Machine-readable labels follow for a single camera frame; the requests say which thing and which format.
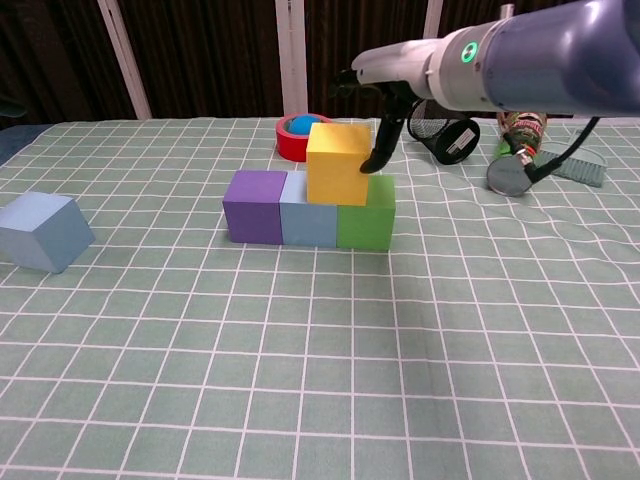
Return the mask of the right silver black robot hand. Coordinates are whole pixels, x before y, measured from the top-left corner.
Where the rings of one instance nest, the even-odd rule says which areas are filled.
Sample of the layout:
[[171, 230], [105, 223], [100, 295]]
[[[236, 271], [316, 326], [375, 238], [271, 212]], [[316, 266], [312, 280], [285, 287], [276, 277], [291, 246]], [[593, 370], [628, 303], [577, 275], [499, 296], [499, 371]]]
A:
[[364, 51], [332, 80], [332, 97], [346, 97], [360, 90], [365, 94], [377, 92], [383, 99], [375, 145], [360, 166], [361, 173], [373, 174], [387, 165], [414, 104], [431, 97], [429, 62], [439, 44], [438, 39], [419, 39]]

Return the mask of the yellow cube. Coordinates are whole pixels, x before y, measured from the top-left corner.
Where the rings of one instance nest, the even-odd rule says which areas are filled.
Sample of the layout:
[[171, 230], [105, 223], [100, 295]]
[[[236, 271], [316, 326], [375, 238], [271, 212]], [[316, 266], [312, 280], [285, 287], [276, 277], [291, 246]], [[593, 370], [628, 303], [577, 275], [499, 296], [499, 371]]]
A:
[[360, 167], [370, 153], [368, 125], [314, 123], [306, 148], [307, 202], [364, 206], [368, 176]]

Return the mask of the green cube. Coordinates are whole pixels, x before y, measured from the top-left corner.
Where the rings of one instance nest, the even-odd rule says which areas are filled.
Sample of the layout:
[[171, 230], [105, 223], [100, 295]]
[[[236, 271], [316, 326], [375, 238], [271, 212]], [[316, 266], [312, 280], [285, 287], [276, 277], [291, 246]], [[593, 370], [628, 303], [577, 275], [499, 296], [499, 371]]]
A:
[[396, 216], [394, 178], [369, 177], [364, 206], [339, 206], [337, 247], [342, 249], [388, 251]]

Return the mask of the light blue cube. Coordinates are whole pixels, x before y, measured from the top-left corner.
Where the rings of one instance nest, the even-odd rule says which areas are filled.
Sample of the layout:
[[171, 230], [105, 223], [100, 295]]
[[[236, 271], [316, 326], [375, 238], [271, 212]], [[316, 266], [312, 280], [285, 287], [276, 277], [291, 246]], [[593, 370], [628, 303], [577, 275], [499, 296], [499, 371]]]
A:
[[29, 191], [0, 208], [0, 254], [17, 266], [61, 273], [94, 241], [71, 197]]
[[337, 246], [336, 205], [307, 201], [305, 171], [288, 171], [280, 196], [282, 239], [285, 245], [335, 248]]

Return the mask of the purple cube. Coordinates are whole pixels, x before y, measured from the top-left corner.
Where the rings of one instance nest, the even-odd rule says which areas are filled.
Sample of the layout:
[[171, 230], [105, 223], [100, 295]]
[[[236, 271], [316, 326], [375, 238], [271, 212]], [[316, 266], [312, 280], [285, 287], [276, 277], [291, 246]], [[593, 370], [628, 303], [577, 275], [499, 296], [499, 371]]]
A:
[[235, 243], [283, 243], [280, 197], [285, 171], [238, 170], [223, 197], [229, 237]]

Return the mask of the black mesh pen cup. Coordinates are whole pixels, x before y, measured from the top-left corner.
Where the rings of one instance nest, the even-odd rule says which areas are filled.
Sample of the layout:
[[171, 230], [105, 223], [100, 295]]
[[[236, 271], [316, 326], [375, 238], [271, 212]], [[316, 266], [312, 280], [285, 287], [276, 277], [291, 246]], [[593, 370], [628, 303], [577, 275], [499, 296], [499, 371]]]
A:
[[434, 100], [417, 101], [406, 125], [409, 135], [443, 165], [465, 160], [480, 139], [480, 126], [475, 120], [462, 112], [448, 110]]

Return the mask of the blue ball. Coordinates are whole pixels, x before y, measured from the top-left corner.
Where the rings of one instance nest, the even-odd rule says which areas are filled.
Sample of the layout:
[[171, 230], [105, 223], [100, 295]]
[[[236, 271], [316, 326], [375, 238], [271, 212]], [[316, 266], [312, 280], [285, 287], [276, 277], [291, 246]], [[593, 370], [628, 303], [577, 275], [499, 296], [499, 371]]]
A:
[[289, 121], [286, 131], [291, 135], [308, 137], [312, 126], [322, 122], [323, 119], [315, 115], [298, 115]]

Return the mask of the red tape roll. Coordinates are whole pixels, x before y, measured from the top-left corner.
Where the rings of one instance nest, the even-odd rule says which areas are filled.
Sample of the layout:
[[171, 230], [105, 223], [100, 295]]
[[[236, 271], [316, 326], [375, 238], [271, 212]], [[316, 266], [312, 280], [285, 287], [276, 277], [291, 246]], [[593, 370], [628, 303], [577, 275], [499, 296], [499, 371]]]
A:
[[286, 127], [291, 119], [298, 115], [315, 115], [323, 119], [322, 123], [331, 123], [332, 120], [328, 117], [319, 114], [312, 113], [298, 113], [282, 117], [276, 124], [276, 150], [277, 153], [284, 159], [293, 162], [305, 162], [306, 161], [306, 149], [309, 140], [308, 137], [291, 135], [286, 131]]

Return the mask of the green chips can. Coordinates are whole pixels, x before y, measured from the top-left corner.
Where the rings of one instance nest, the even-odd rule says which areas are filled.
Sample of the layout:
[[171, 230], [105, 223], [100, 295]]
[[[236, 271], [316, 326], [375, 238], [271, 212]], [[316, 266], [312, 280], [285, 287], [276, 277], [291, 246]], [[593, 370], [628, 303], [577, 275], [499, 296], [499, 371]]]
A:
[[500, 140], [487, 170], [487, 184], [500, 195], [521, 196], [532, 186], [526, 169], [535, 165], [547, 116], [536, 112], [500, 112], [497, 121]]

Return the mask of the dark pleated curtain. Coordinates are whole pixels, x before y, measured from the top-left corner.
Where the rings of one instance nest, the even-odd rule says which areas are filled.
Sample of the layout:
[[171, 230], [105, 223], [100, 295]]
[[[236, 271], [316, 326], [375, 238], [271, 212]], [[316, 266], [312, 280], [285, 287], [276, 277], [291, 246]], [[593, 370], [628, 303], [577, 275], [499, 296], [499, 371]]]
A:
[[[378, 116], [378, 96], [329, 84], [358, 53], [420, 37], [432, 1], [303, 0], [310, 111]], [[283, 113], [275, 0], [117, 4], [153, 117]], [[0, 0], [0, 97], [23, 125], [136, 116], [97, 0]]]

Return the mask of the pale blue hand brush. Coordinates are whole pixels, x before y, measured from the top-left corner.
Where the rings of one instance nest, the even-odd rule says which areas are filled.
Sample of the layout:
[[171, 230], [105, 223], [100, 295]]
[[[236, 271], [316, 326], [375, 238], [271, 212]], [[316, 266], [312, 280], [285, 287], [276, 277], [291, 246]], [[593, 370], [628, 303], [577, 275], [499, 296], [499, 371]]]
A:
[[[571, 131], [566, 141], [544, 141], [541, 149], [534, 158], [537, 166], [548, 163], [560, 156], [579, 136], [581, 129]], [[600, 188], [604, 184], [607, 162], [604, 157], [592, 149], [578, 147], [552, 174], [591, 187]]]

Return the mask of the green checkered tablecloth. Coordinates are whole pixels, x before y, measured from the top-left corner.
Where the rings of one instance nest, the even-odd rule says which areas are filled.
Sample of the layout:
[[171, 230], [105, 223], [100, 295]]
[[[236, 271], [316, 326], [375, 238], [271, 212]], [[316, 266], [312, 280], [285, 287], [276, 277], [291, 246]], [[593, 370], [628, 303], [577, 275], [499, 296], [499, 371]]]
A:
[[520, 199], [493, 123], [454, 167], [404, 138], [387, 253], [230, 242], [274, 126], [62, 124], [0, 166], [96, 236], [0, 257], [0, 480], [640, 480], [640, 121], [590, 135], [602, 188]]

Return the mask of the white frame post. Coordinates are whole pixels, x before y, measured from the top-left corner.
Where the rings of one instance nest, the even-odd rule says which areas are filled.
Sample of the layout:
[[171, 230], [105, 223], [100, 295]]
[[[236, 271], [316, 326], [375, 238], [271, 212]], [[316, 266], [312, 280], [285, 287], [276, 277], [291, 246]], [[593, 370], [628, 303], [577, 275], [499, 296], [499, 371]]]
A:
[[96, 1], [136, 117], [138, 120], [149, 120], [152, 118], [151, 108], [118, 0]]
[[304, 0], [274, 0], [283, 111], [308, 113]]
[[412, 89], [422, 99], [433, 99], [430, 78], [434, 74], [434, 60], [442, 41], [439, 27], [444, 0], [427, 0], [423, 38], [411, 48], [411, 62], [417, 73], [413, 73]]

